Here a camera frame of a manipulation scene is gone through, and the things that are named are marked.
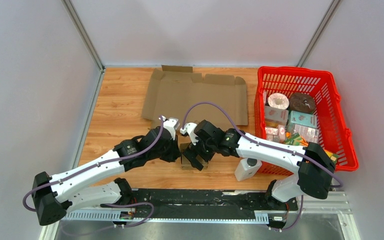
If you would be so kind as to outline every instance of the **cardboard flap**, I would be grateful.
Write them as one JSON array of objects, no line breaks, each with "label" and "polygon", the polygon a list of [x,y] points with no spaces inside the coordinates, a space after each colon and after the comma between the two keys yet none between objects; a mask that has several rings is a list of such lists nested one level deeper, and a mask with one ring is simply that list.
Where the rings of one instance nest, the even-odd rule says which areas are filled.
[{"label": "cardboard flap", "polygon": [[174,82],[174,83],[192,83],[195,82],[196,79],[203,79],[203,75],[201,73],[190,73],[190,72],[175,72],[175,71],[164,71],[164,76],[162,78],[162,82]]},{"label": "cardboard flap", "polygon": [[154,109],[157,104],[158,89],[160,88],[160,82],[163,77],[163,71],[159,69],[153,70],[143,102],[142,113],[140,115],[144,119],[153,119]]},{"label": "cardboard flap", "polygon": [[233,75],[206,74],[203,83],[217,85],[235,85],[235,77]]},{"label": "cardboard flap", "polygon": [[240,76],[235,77],[234,84],[235,85],[246,85],[245,80]]},{"label": "cardboard flap", "polygon": [[235,85],[235,119],[237,119],[237,125],[248,125],[247,85],[242,77],[239,79],[243,81],[243,84]]},{"label": "cardboard flap", "polygon": [[179,73],[193,73],[193,70],[194,70],[191,66],[161,65],[161,68],[164,72],[179,72]]}]

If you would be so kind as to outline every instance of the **small cardboard box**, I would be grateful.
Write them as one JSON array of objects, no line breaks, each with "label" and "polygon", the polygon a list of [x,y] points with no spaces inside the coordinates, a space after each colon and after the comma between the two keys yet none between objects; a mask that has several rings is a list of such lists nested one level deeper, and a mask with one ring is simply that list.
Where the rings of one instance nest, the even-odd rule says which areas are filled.
[{"label": "small cardboard box", "polygon": [[[177,159],[177,161],[180,159],[181,169],[183,169],[183,170],[194,170],[196,168],[194,168],[191,165],[191,162],[183,155],[183,150],[185,150],[188,147],[188,145],[189,145],[189,143],[181,143],[180,144],[179,149],[180,149],[180,152],[182,152],[182,154]],[[198,159],[198,161],[203,165],[202,170],[205,170],[205,169],[208,168],[208,162],[205,162],[201,157],[197,157],[196,159]]]},{"label": "small cardboard box", "polygon": [[[236,125],[248,125],[247,85],[242,77],[193,72],[189,66],[162,66],[149,80],[142,108],[142,118],[160,125],[158,117],[183,120],[186,111],[202,101],[222,107]],[[222,130],[232,127],[224,114],[214,106],[202,104],[190,111],[186,123],[207,120]]]}]

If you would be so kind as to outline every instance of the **wooden table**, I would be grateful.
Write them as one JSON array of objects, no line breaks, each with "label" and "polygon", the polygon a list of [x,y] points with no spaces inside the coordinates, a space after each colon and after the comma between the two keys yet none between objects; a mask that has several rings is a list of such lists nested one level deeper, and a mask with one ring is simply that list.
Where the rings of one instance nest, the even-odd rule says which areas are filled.
[{"label": "wooden table", "polygon": [[[141,111],[153,70],[137,67],[106,69],[79,166],[113,149],[122,140],[148,132],[151,121],[141,118]],[[240,76],[246,81],[249,123],[241,129],[254,134],[257,68],[195,67],[193,71],[203,75]],[[186,143],[188,138],[180,136],[179,142]],[[252,178],[238,182],[234,171],[239,160],[216,154],[209,162],[208,169],[198,171],[181,169],[180,161],[168,163],[156,159],[143,167],[104,179],[97,185],[107,184],[120,177],[126,178],[132,188],[265,190],[272,180],[284,178],[257,173]]]}]

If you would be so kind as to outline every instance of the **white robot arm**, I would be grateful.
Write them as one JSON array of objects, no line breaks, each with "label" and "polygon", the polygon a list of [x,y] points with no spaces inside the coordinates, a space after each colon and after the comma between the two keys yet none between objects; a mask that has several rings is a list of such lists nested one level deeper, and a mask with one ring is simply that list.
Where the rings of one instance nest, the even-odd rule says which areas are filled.
[{"label": "white robot arm", "polygon": [[[85,207],[128,204],[132,189],[125,179],[117,178],[109,184],[88,186],[115,174],[142,167],[153,159],[175,162],[181,155],[176,136],[179,120],[162,118],[162,129],[156,127],[147,135],[124,140],[91,162],[51,176],[46,172],[37,174],[31,196],[39,224],[45,226],[55,223],[67,213]],[[25,198],[24,206],[29,209]]]},{"label": "white robot arm", "polygon": [[311,142],[307,147],[280,144],[238,132],[234,128],[222,131],[206,120],[199,124],[186,124],[180,132],[194,138],[182,154],[198,170],[203,167],[198,159],[208,162],[218,153],[264,161],[292,172],[293,175],[270,183],[265,195],[268,201],[285,203],[304,194],[318,199],[328,196],[332,177],[303,158],[311,157],[331,173],[335,171],[335,164],[316,143]]}]

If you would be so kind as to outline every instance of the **gray wall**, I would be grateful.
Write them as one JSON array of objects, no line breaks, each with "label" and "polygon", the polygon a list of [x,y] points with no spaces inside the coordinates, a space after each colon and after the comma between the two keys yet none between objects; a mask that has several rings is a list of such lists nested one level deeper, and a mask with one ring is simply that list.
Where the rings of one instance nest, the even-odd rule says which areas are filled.
[{"label": "gray wall", "polygon": [[38,239],[22,197],[69,167],[98,78],[61,1],[0,0],[0,239]]},{"label": "gray wall", "polygon": [[105,65],[296,65],[331,0],[73,0]]},{"label": "gray wall", "polygon": [[361,239],[384,239],[384,1],[342,1],[305,67],[335,76],[360,162],[340,176]]}]

